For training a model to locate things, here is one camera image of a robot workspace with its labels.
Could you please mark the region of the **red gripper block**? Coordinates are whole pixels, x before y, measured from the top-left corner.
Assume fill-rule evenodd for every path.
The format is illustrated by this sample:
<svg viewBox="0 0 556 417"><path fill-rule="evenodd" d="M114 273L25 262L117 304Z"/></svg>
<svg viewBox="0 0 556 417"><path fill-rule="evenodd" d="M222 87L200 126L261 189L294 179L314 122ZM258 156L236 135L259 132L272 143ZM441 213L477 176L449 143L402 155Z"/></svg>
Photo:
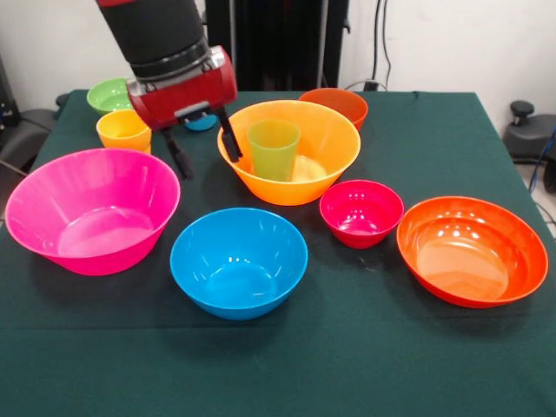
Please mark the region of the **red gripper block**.
<svg viewBox="0 0 556 417"><path fill-rule="evenodd" d="M223 108L238 95L235 71L225 49L218 45L195 68L179 76L156 82L126 81L129 100L143 122L151 129L162 129L166 146L183 179L194 172L185 150L178 145L172 127L201 113L215 112L222 127L222 143L231 162L238 162L242 152Z"/></svg>

